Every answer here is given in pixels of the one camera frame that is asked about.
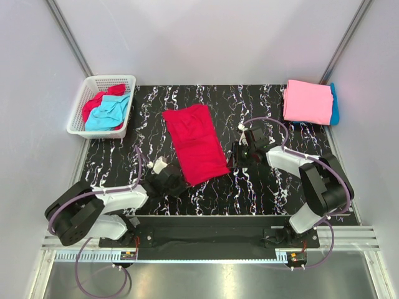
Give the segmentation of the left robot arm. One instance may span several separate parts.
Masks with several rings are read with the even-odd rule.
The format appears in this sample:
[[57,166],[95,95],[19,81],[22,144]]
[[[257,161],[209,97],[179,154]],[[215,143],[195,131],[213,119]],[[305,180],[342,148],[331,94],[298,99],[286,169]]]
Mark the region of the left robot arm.
[[85,181],[72,185],[44,212],[48,231],[64,246],[98,237],[108,246],[128,247],[135,242],[138,224],[119,212],[141,209],[150,199],[178,197],[188,189],[180,168],[157,166],[149,177],[131,185],[91,187]]

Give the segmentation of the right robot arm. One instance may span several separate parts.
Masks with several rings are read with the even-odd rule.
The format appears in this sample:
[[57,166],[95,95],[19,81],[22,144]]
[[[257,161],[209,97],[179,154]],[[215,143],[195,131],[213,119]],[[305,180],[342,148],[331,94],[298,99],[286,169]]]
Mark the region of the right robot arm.
[[240,139],[232,143],[229,168],[263,164],[285,171],[301,180],[304,192],[304,205],[283,227],[264,231],[266,245],[297,247],[322,220],[349,209],[353,187],[333,154],[314,156],[271,144],[260,128],[240,125],[239,131]]

